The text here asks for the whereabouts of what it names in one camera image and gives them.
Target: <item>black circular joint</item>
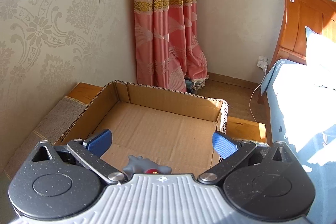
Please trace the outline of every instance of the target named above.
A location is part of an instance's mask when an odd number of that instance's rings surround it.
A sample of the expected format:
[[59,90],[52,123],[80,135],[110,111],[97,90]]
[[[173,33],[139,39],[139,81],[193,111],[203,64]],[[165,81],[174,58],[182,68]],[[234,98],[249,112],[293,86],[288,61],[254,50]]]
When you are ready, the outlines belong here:
[[314,186],[299,168],[279,161],[243,167],[225,179],[223,189],[230,203],[250,217],[291,220],[306,214],[315,197]]
[[72,180],[63,174],[48,174],[37,178],[33,189],[41,196],[57,196],[64,194],[72,186]]
[[52,159],[24,165],[11,182],[8,195],[20,215],[57,220],[85,210],[100,192],[95,173]]
[[258,176],[253,180],[252,185],[257,193],[269,197],[283,196],[292,188],[288,179],[275,174]]

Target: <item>pillow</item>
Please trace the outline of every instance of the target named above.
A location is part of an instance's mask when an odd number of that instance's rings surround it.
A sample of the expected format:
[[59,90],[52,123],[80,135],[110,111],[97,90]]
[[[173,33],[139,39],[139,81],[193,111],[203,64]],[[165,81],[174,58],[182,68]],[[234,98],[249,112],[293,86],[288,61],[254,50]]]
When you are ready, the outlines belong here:
[[307,67],[314,85],[336,90],[336,43],[306,26]]

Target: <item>blue bed sheet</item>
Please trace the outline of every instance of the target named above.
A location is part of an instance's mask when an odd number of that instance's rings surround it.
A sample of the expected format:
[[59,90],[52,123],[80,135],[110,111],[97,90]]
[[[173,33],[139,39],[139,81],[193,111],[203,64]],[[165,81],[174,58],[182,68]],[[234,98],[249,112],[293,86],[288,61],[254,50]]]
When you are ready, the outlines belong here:
[[261,92],[267,93],[273,142],[290,146],[315,186],[307,218],[314,224],[332,224],[336,221],[336,90],[320,83],[310,67],[282,59],[267,74]]

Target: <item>white cable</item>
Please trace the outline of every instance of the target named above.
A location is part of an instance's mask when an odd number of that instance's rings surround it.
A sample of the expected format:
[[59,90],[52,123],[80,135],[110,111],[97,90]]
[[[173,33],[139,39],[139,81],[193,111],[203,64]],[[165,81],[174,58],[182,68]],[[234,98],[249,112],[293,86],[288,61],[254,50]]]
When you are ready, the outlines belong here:
[[253,97],[253,94],[255,93],[255,91],[256,91],[256,90],[261,86],[261,84],[263,83],[263,81],[264,81],[264,79],[265,79],[265,77],[266,77],[266,71],[267,71],[267,67],[266,67],[266,69],[265,69],[265,75],[264,75],[264,78],[262,79],[260,85],[257,86],[257,88],[253,91],[253,93],[252,93],[252,95],[251,95],[251,98],[250,98],[249,107],[250,107],[250,111],[251,111],[251,114],[252,114],[253,119],[254,119],[255,122],[257,122],[257,121],[255,120],[255,117],[254,117],[253,112],[252,112],[252,110],[251,110],[251,100],[252,100],[252,97]]

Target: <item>wooden bed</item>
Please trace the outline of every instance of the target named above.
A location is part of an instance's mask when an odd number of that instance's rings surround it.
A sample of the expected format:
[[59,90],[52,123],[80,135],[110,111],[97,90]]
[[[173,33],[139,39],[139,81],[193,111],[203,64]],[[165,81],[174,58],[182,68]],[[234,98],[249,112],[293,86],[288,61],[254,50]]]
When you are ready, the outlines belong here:
[[[285,11],[279,39],[268,70],[279,59],[288,59],[306,65],[306,31],[314,32],[336,42],[336,2],[332,0],[285,0]],[[270,124],[270,109],[266,93],[262,96]],[[266,132],[268,144],[272,133]]]

